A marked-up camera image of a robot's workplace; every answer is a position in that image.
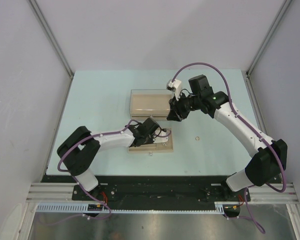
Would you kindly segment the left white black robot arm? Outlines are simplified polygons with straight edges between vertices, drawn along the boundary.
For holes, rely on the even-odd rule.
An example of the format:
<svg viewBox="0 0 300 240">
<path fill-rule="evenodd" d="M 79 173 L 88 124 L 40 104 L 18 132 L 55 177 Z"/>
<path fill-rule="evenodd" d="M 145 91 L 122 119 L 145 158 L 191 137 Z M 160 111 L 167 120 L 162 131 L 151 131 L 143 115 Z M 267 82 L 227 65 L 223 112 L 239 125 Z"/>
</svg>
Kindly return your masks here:
<svg viewBox="0 0 300 240">
<path fill-rule="evenodd" d="M 92 134 L 86 126 L 78 127 L 57 149 L 57 169 L 69 173 L 90 200 L 100 196 L 101 188 L 90 169 L 97 153 L 115 148 L 140 147 L 166 143 L 171 131 L 160 127 L 151 117 L 144 122 L 131 119 L 121 130 Z"/>
</svg>

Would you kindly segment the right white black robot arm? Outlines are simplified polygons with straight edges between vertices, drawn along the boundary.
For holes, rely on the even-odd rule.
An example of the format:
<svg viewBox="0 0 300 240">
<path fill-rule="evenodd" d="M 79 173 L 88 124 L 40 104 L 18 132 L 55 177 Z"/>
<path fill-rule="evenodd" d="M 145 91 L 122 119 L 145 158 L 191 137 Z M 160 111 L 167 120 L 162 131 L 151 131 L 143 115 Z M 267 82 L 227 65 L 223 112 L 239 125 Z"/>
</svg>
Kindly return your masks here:
<svg viewBox="0 0 300 240">
<path fill-rule="evenodd" d="M 282 140 L 274 140 L 251 124 L 240 111 L 231 105 L 228 95 L 214 92 L 205 75 L 189 79 L 191 93 L 185 95 L 180 80 L 170 80 L 166 88 L 173 92 L 169 100 L 168 121 L 181 122 L 191 111 L 208 114 L 226 127 L 244 146 L 250 162 L 247 166 L 229 176 L 220 188 L 221 196 L 232 201 L 239 191 L 250 187 L 261 187 L 286 170 L 288 146 Z"/>
</svg>

